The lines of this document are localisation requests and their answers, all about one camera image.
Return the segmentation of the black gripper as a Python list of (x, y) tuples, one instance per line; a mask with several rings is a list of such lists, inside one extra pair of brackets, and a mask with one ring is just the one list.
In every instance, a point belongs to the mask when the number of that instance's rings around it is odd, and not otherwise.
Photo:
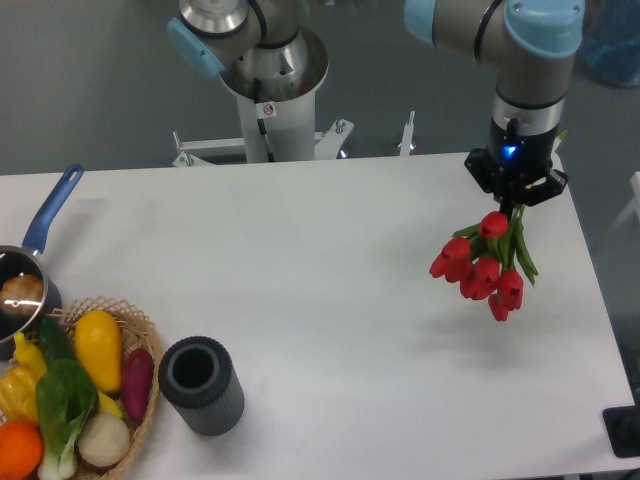
[(526, 206), (535, 206), (563, 193), (568, 176), (551, 160), (557, 129), (525, 135), (512, 118), (502, 128), (493, 122), (484, 148), (471, 150), (464, 165), (481, 190), (500, 204), (507, 218), (522, 220)]

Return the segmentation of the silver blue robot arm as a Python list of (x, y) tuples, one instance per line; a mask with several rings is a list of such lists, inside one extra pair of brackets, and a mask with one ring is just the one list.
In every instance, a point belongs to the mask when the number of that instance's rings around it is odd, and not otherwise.
[[(512, 215), (560, 195), (551, 154), (575, 54), (580, 1), (408, 1), (404, 23), (434, 47), (498, 72), (489, 139), (465, 165)], [(328, 71), (320, 38), (294, 1), (182, 1), (167, 25), (179, 55), (235, 96), (247, 160), (314, 160), (315, 94)]]

